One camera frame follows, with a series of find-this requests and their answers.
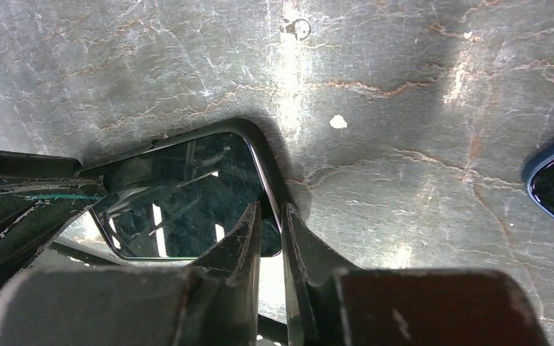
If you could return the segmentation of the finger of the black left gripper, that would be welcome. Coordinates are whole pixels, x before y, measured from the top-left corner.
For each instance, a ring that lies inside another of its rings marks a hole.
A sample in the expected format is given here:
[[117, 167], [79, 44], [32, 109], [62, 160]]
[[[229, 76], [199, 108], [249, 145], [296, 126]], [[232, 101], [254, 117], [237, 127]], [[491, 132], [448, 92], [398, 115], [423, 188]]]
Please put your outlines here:
[[106, 196], [77, 159], [0, 151], [0, 290]]

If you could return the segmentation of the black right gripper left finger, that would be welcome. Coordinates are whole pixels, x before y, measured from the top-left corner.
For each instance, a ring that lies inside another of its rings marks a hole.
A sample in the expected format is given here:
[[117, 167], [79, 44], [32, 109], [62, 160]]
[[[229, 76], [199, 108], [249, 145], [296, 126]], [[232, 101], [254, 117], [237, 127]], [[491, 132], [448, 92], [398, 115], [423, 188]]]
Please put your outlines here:
[[41, 268], [0, 294], [0, 345], [254, 345], [261, 210], [184, 267]]

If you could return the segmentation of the dark smartphone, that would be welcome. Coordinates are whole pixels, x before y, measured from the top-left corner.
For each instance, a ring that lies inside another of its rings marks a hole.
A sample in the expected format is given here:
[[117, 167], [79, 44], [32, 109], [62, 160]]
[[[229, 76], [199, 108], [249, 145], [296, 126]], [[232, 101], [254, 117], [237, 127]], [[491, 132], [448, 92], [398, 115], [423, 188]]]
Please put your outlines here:
[[215, 133], [152, 149], [100, 169], [107, 195], [92, 216], [126, 260], [191, 260], [219, 243], [250, 203], [261, 210], [261, 254], [281, 251], [281, 235], [252, 148]]

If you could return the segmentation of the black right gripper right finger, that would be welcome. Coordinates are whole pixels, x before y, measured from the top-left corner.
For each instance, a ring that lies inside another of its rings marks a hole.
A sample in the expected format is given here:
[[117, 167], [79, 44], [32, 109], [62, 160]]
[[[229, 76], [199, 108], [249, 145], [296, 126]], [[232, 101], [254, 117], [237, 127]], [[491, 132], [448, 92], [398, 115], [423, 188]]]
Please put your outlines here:
[[524, 291], [483, 268], [364, 270], [281, 208], [290, 345], [546, 345]]

